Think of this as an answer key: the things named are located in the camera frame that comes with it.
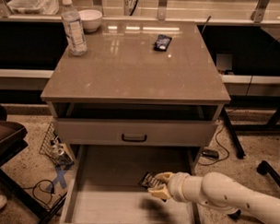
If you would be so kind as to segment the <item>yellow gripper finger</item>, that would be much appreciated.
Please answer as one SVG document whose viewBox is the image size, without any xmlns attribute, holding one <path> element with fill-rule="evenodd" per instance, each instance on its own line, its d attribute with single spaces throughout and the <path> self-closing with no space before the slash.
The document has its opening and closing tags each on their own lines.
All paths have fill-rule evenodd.
<svg viewBox="0 0 280 224">
<path fill-rule="evenodd" d="M 167 185 L 164 183 L 152 188 L 148 188 L 147 191 L 156 198 L 165 200 L 171 199 L 171 195 L 169 193 Z"/>
<path fill-rule="evenodd" d="M 175 176 L 174 173 L 172 172 L 160 172 L 158 174 L 155 175 L 155 179 L 165 183 L 165 184 L 168 184 L 170 179 Z"/>
</svg>

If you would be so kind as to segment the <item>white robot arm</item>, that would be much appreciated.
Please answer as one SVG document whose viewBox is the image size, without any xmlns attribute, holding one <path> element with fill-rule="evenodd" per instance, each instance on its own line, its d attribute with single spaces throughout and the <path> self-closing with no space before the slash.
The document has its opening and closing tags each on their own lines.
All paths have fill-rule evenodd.
<svg viewBox="0 0 280 224">
<path fill-rule="evenodd" d="M 280 224 L 280 199 L 248 189 L 232 178 L 209 172 L 204 177 L 187 172 L 161 172 L 147 191 L 160 199 L 196 203 L 227 215 L 249 212 L 265 224 Z"/>
</svg>

